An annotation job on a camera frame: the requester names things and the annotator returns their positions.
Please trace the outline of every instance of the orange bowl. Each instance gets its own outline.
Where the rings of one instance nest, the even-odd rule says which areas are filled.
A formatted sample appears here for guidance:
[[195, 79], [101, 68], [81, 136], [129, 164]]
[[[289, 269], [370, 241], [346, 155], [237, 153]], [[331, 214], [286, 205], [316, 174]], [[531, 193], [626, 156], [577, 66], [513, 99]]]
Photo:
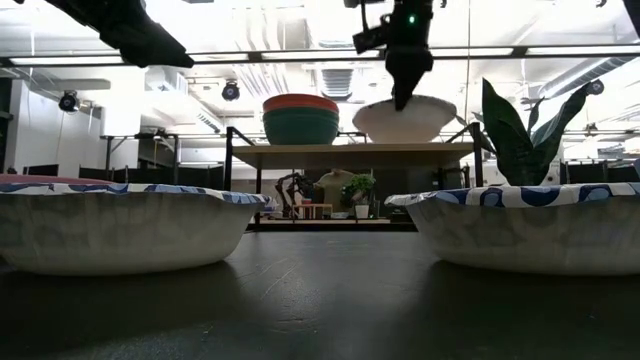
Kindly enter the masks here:
[[330, 110], [336, 114], [340, 112], [338, 105], [320, 96], [308, 94], [283, 94], [274, 96], [262, 103], [262, 110], [267, 113], [272, 110], [290, 107], [311, 107]]

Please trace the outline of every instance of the white wall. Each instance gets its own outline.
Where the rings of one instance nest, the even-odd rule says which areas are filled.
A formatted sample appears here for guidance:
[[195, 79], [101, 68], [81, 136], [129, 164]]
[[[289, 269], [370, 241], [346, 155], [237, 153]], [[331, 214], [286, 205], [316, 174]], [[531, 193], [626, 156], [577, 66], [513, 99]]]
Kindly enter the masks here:
[[104, 166], [106, 142], [100, 140], [100, 119], [65, 114], [58, 102], [29, 91], [14, 81], [6, 167], [20, 173], [25, 166], [59, 164], [59, 176], [78, 177], [78, 168]]

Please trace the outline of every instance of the small potted plant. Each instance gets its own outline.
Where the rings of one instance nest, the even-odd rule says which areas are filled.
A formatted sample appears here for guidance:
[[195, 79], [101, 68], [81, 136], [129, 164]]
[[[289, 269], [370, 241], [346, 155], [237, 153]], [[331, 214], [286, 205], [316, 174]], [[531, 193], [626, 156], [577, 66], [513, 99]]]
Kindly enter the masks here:
[[369, 217], [369, 201], [375, 182], [373, 176], [359, 174], [354, 175], [351, 181], [342, 188], [342, 204], [346, 207], [355, 205], [358, 219]]

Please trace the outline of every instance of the stacked bowl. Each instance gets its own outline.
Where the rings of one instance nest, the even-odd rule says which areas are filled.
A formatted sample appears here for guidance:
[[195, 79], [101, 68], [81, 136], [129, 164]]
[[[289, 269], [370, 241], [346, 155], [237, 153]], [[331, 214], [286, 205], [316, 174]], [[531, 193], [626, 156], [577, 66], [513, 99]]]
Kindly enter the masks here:
[[338, 105], [307, 94], [274, 96], [262, 104], [271, 145], [331, 145], [338, 136]]

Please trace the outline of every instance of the black table surface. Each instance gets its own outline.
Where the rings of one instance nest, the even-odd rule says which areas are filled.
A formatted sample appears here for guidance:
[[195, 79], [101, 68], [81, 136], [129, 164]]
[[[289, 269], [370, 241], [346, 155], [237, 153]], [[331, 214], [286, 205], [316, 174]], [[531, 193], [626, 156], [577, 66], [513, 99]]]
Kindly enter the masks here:
[[0, 359], [640, 359], [640, 277], [451, 265], [415, 233], [247, 234], [225, 261], [0, 271]]

